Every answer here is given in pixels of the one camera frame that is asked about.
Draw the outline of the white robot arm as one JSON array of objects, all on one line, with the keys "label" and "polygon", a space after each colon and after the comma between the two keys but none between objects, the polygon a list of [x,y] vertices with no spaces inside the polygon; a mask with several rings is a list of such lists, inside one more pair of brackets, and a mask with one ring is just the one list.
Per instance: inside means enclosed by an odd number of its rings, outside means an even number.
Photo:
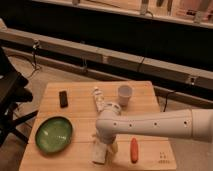
[{"label": "white robot arm", "polygon": [[142,115],[121,115],[117,103],[106,103],[96,119],[98,140],[111,145],[116,136],[144,135],[191,139],[213,145],[213,109],[184,109]]}]

